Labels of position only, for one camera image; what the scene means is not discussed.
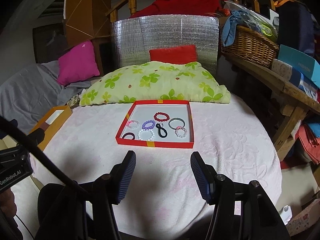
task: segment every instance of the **red beaded bracelet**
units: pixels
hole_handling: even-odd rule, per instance
[[[159,114],[164,115],[164,116],[166,117],[166,119],[159,119],[159,118],[157,118],[157,115],[159,115]],[[156,113],[156,114],[153,116],[153,118],[154,118],[156,121],[158,121],[158,122],[165,122],[165,121],[168,121],[168,120],[170,119],[170,117],[169,117],[168,114],[162,113],[162,112]]]

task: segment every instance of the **red fabric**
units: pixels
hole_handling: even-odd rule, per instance
[[[280,162],[280,168],[281,170],[289,169],[292,167],[296,167],[299,165],[306,164],[303,160],[296,156],[286,157],[282,162]]]
[[[217,9],[220,9],[219,0],[156,0],[130,18],[163,14],[212,16]]]
[[[161,61],[171,64],[187,64],[197,61],[195,45],[183,45],[166,49],[149,50],[151,61]]]
[[[315,138],[311,130],[306,124],[301,125],[297,132],[301,144],[309,155],[310,159],[315,163],[320,163],[320,138]]]

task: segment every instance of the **blue box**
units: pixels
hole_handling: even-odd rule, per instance
[[[308,97],[317,101],[318,87],[299,70],[278,59],[272,61],[271,70],[301,89]]]
[[[296,49],[280,45],[278,59],[299,70],[320,88],[320,65],[314,58]]]

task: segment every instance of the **bracelet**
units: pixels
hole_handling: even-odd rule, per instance
[[[145,131],[146,131],[146,130],[149,130],[149,129],[153,129],[153,128],[155,127],[155,125],[156,125],[156,122],[155,122],[155,121],[149,120],[149,121],[146,121],[146,122],[143,123],[142,129],[145,130]]]
[[[183,135],[179,135],[179,134],[178,134],[178,131],[179,131],[179,130],[183,130],[183,131],[184,131],[184,134],[183,134]],[[180,138],[185,138],[185,136],[187,135],[187,129],[184,128],[184,127],[182,127],[182,126],[178,126],[178,127],[176,128],[175,134],[176,134],[178,137],[180,137]]]
[[[158,130],[159,136],[160,136],[161,138],[166,138],[167,135],[168,135],[168,132],[167,132],[166,129],[163,128],[163,123],[157,123],[157,124],[156,124],[156,127],[159,129],[159,130]]]
[[[159,119],[159,118],[157,118],[157,116],[158,115],[164,115],[165,117],[166,117],[166,119]],[[162,112],[158,112],[158,113],[156,113],[154,116],[153,116],[153,118],[156,120],[156,121],[158,121],[158,122],[165,122],[165,121],[168,121],[169,119],[170,119],[170,116],[168,115],[168,114],[166,114],[166,113],[162,113]]]
[[[173,127],[170,125],[170,123],[171,123],[172,121],[174,121],[174,120],[178,120],[178,121],[183,122],[183,126],[181,126],[181,127],[184,127],[184,126],[186,125],[186,123],[185,123],[181,118],[172,118],[172,119],[170,120],[170,122],[169,122],[169,127],[170,127],[171,129],[173,129],[173,130],[176,130],[176,128],[173,128]]]
[[[132,135],[133,138],[132,138],[131,140],[134,140],[134,139],[135,139],[135,135],[134,135],[134,133],[132,133],[132,132],[127,132],[127,133],[125,133],[125,134],[122,136],[122,138],[125,139],[125,137],[126,137],[127,135]]]
[[[127,127],[130,128],[130,129],[136,129],[136,128],[138,128],[138,126],[139,126],[139,122],[138,121],[131,120],[131,121],[127,122]]]
[[[141,134],[142,132],[144,132],[144,131],[149,131],[149,132],[151,132],[150,138],[147,139],[146,141],[152,141],[153,138],[154,138],[154,136],[155,136],[155,132],[154,132],[153,130],[151,130],[151,129],[148,129],[148,130],[143,130],[143,129],[141,129],[141,130],[138,132],[138,139],[141,140],[140,134]]]

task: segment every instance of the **red pillow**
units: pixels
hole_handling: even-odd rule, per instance
[[[151,61],[171,64],[187,64],[197,61],[195,45],[183,45],[167,49],[151,49],[149,53]]]

